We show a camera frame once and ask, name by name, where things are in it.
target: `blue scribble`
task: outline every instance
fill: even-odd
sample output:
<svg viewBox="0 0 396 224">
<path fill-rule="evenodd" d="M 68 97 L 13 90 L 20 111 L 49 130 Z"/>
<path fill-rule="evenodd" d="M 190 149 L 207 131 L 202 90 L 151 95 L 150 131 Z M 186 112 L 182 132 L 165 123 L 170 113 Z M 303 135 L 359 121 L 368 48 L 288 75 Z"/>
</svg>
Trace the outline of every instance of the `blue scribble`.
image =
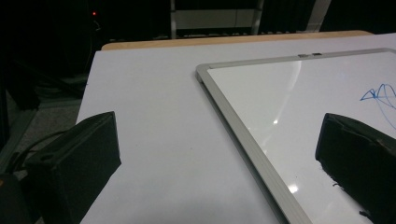
<svg viewBox="0 0 396 224">
<path fill-rule="evenodd" d="M 385 119 L 390 124 L 390 126 L 392 126 L 392 128 L 396 130 L 396 125 L 394 125 L 389 120 L 388 116 L 384 112 L 384 108 L 382 108 L 382 106 L 387 106 L 389 108 L 396 110 L 396 106 L 390 100 L 392 98 L 396 98 L 396 92 L 393 89 L 393 87 L 390 86 L 389 84 L 381 84 L 378 90 L 370 89 L 369 91 L 367 91 L 363 95 L 363 97 L 361 97 L 361 101 L 375 99 L 376 103 L 379 106 L 379 109 L 381 110 L 382 115 L 384 115 Z"/>
</svg>

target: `whiteboard frame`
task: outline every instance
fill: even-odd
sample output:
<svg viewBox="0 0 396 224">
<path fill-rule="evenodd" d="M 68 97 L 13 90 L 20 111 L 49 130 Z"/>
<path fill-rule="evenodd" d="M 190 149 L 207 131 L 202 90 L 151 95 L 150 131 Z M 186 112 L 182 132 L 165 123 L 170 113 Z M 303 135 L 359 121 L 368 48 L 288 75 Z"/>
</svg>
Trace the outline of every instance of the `whiteboard frame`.
<svg viewBox="0 0 396 224">
<path fill-rule="evenodd" d="M 262 152 L 262 149 L 254 140 L 242 120 L 238 117 L 233 107 L 227 101 L 224 94 L 219 89 L 212 76 L 208 73 L 210 69 L 224 68 L 224 67 L 236 67 L 244 65 L 253 65 L 261 63 L 282 63 L 282 62 L 293 62 L 293 61 L 305 61 L 315 60 L 342 56 L 352 56 L 360 54 L 371 54 L 391 52 L 396 54 L 394 49 L 362 49 L 352 51 L 339 51 L 339 52 L 328 52 L 328 53 L 312 53 L 312 54 L 299 54 L 289 57 L 278 57 L 258 60 L 248 60 L 239 62 L 227 62 L 227 63 L 205 63 L 197 66 L 197 79 L 203 83 L 207 88 L 210 96 L 215 101 L 216 105 L 222 116 L 226 119 L 231 127 L 237 140 L 246 151 L 250 161 L 253 163 L 254 168 L 262 179 L 263 183 L 269 189 L 277 202 L 277 205 L 283 212 L 283 215 L 289 223 L 312 223 L 304 209 L 299 205 L 297 200 L 289 191 L 288 187 L 277 173 L 274 166 Z"/>
</svg>

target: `blue marker drawing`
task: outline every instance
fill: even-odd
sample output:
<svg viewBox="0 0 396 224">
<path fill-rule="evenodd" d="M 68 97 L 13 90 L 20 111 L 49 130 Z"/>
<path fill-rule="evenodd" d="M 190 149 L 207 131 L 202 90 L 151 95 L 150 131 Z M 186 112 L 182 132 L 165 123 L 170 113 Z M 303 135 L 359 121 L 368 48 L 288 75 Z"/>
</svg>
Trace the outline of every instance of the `blue marker drawing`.
<svg viewBox="0 0 396 224">
<path fill-rule="evenodd" d="M 387 116 L 387 114 L 385 113 L 386 108 L 396 110 L 396 92 L 393 87 L 389 84 L 381 84 L 378 90 L 370 89 L 363 95 L 363 97 L 361 97 L 361 101 L 370 99 L 375 99 L 376 103 L 379 106 L 379 109 L 381 110 L 382 115 L 384 115 L 390 126 L 392 126 L 392 128 L 396 130 L 396 125 L 394 124 L 396 123 L 396 120 L 391 121 L 389 119 L 389 116 Z"/>
</svg>

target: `cable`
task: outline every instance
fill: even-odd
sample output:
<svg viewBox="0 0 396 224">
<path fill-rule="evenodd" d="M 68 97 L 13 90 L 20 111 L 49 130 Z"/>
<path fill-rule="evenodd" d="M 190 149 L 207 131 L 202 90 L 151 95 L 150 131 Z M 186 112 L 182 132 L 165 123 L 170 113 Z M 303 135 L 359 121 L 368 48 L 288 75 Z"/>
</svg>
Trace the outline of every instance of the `cable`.
<svg viewBox="0 0 396 224">
<path fill-rule="evenodd" d="M 10 160 L 8 167 L 6 169 L 6 173 L 14 173 L 15 171 L 19 171 L 24 163 L 24 161 L 26 160 L 27 155 L 32 151 L 32 148 L 34 148 L 35 146 L 37 146 L 38 144 L 42 143 L 45 140 L 50 139 L 51 137 L 54 137 L 56 135 L 60 135 L 65 133 L 66 131 L 60 131 L 60 132 L 56 132 L 56 133 L 51 133 L 49 135 L 44 136 L 43 138 L 33 142 L 33 144 L 31 144 L 29 147 L 27 147 L 25 150 L 23 150 L 22 152 L 16 152 L 14 153 L 14 155 L 12 156 L 12 159 Z"/>
</svg>

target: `white tabletop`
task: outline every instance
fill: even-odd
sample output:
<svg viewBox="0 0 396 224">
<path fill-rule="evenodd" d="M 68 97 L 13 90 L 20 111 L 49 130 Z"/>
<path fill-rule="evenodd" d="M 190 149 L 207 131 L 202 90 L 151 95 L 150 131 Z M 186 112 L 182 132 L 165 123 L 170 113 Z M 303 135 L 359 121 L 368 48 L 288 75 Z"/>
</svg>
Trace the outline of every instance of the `white tabletop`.
<svg viewBox="0 0 396 224">
<path fill-rule="evenodd" d="M 196 65 L 384 47 L 396 35 L 98 51 L 78 121 L 115 111 L 122 165 L 82 223 L 277 223 Z"/>
</svg>

